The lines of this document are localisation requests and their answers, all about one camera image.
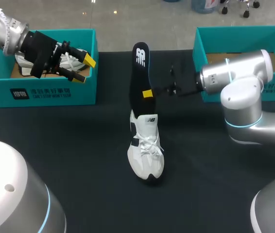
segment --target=blue bottle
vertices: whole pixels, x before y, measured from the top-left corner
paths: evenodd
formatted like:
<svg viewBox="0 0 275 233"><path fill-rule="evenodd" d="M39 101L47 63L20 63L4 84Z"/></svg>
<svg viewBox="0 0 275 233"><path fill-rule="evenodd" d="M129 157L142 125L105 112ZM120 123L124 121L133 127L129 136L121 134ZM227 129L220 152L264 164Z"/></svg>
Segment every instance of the blue bottle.
<svg viewBox="0 0 275 233"><path fill-rule="evenodd" d="M219 0L191 0L191 8L201 14L209 14L217 9Z"/></svg>

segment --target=black insole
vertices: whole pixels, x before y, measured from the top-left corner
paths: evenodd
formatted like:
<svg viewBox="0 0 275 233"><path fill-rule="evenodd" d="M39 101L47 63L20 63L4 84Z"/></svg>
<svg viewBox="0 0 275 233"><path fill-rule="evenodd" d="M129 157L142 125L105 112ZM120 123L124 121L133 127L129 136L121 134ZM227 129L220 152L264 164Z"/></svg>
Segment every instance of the black insole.
<svg viewBox="0 0 275 233"><path fill-rule="evenodd" d="M151 89L149 79L150 53L146 43L136 43L132 49L132 80L142 91Z"/></svg>
<svg viewBox="0 0 275 233"><path fill-rule="evenodd" d="M150 51L144 42L136 43L132 49L132 75L130 83L130 104L135 117L154 114L154 96L145 97L143 91L152 89L149 78Z"/></svg>

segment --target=shoe tongue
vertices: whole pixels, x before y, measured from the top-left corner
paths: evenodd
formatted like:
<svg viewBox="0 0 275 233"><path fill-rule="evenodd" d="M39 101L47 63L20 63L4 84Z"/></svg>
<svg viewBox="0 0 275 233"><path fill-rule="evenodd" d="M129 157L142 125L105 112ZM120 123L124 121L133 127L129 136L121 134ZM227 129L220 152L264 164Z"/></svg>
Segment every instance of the shoe tongue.
<svg viewBox="0 0 275 233"><path fill-rule="evenodd" d="M137 118L137 131L142 137L157 136L158 115L140 115Z"/></svg>

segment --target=robot arm cover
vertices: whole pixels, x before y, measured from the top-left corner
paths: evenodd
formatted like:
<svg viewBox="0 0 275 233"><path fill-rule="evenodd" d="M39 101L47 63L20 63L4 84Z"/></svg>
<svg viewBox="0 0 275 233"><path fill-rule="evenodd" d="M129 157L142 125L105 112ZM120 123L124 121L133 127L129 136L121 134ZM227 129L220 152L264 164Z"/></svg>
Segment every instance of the robot arm cover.
<svg viewBox="0 0 275 233"><path fill-rule="evenodd" d="M275 113L262 111L260 85L253 76L236 80L221 92L228 133L238 143L275 145Z"/></svg>

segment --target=teal shoe box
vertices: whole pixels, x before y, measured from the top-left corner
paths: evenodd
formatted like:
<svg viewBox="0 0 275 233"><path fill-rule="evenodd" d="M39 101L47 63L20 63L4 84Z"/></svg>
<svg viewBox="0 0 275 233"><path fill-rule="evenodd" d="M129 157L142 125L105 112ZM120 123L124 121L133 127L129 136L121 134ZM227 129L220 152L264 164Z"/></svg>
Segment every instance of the teal shoe box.
<svg viewBox="0 0 275 233"><path fill-rule="evenodd" d="M94 29L41 30L43 34L62 43L70 41L77 49L91 53L96 61L90 68L85 83L70 82L65 77L11 78L15 65L14 56L4 56L0 50L0 108L90 105L96 101L98 74L98 47Z"/></svg>
<svg viewBox="0 0 275 233"><path fill-rule="evenodd" d="M201 27L196 30L193 60L196 71L208 64L207 54L267 50L275 56L275 26ZM205 102L220 102L220 94L202 93ZM275 72L266 84L263 101L275 101Z"/></svg>

